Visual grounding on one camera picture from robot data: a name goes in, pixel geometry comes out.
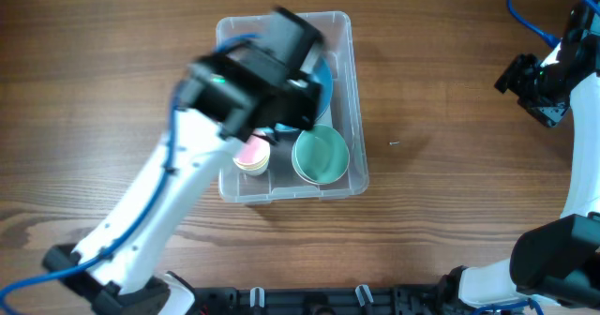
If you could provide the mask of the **mint green bowl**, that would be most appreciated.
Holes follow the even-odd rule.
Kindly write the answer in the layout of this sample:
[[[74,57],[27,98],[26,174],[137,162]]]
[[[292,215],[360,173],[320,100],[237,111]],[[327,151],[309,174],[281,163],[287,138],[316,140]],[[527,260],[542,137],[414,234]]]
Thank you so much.
[[[294,144],[300,169],[315,182],[332,184],[349,168],[349,148],[332,127],[315,125],[301,132]]]

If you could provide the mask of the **pink bowl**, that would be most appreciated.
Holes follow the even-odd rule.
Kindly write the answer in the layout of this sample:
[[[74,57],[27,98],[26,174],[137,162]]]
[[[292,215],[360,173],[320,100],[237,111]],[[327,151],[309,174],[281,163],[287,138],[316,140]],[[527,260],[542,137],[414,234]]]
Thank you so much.
[[[301,179],[303,179],[304,181],[306,181],[306,182],[308,182],[308,183],[310,183],[312,185],[317,185],[317,186],[322,185],[322,184],[320,184],[318,182],[315,182],[314,180],[310,179],[309,177],[307,177],[304,174],[304,172],[300,169],[300,166],[299,166],[299,163],[298,163],[298,159],[297,159],[297,156],[296,156],[296,145],[294,145],[292,147],[291,160],[292,160],[292,167],[293,167],[294,171],[296,172],[296,174]]]

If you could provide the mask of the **pink plastic cup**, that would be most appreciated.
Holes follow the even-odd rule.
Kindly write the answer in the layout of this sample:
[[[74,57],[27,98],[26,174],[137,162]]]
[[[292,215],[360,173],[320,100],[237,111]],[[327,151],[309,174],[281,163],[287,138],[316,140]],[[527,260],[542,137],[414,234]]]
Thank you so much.
[[[265,136],[266,134],[262,131],[254,131],[233,160],[242,166],[251,167],[268,158],[270,156],[270,143],[264,139]]]

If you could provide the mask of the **yellow plastic cup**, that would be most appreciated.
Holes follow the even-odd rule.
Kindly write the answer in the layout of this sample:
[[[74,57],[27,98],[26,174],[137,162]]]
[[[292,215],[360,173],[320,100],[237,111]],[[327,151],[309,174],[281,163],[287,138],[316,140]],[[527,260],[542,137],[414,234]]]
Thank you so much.
[[[233,160],[233,163],[240,168],[242,171],[258,171],[260,169],[264,169],[268,166],[269,158],[265,157],[261,161],[255,163],[243,163],[238,158]]]

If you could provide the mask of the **cream plastic cup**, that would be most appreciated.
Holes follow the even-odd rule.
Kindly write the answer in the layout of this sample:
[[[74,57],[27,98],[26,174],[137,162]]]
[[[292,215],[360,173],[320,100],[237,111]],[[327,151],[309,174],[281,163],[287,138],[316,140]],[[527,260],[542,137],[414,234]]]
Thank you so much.
[[[244,174],[247,174],[247,175],[250,175],[250,176],[258,176],[258,175],[262,175],[267,170],[267,168],[268,168],[268,166],[266,168],[264,168],[264,169],[260,169],[258,171],[252,171],[252,172],[250,172],[250,171],[242,171],[240,168],[239,169]]]

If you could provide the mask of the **light blue bowl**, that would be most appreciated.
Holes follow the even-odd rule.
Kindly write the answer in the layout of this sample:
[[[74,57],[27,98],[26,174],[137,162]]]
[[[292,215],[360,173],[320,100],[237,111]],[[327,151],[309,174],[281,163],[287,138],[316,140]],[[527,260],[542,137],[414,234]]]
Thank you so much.
[[[298,128],[295,127],[289,127],[289,126],[285,126],[282,124],[275,124],[274,127],[261,127],[260,131],[264,132],[264,133],[287,133],[287,132],[296,132],[298,131]]]

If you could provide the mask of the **dark blue bowl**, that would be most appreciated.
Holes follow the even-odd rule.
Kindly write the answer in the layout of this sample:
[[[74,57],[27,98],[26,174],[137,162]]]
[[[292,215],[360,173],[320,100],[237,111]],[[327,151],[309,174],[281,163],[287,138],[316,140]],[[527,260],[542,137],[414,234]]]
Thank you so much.
[[[334,93],[334,81],[331,68],[324,57],[319,59],[319,62],[310,74],[310,79],[321,86],[316,116],[317,119],[320,119],[329,108]]]

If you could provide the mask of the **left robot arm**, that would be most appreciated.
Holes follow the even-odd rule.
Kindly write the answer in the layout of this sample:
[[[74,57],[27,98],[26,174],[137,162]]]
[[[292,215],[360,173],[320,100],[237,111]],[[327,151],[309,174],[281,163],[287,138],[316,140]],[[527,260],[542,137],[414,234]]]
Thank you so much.
[[[97,314],[196,314],[194,290],[156,266],[177,226],[259,128],[313,127],[311,80],[323,34],[275,8],[262,33],[189,65],[168,127],[121,201],[83,240],[51,247],[43,267]]]

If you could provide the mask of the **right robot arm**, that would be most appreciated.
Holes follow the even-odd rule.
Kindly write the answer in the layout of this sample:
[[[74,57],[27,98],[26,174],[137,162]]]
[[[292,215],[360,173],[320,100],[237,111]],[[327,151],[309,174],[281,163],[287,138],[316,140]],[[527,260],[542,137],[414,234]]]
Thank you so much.
[[[599,3],[581,0],[545,59],[518,55],[495,87],[546,127],[573,113],[570,187],[561,215],[522,234],[509,258],[460,266],[432,298],[456,313],[502,313],[543,305],[599,307]]]

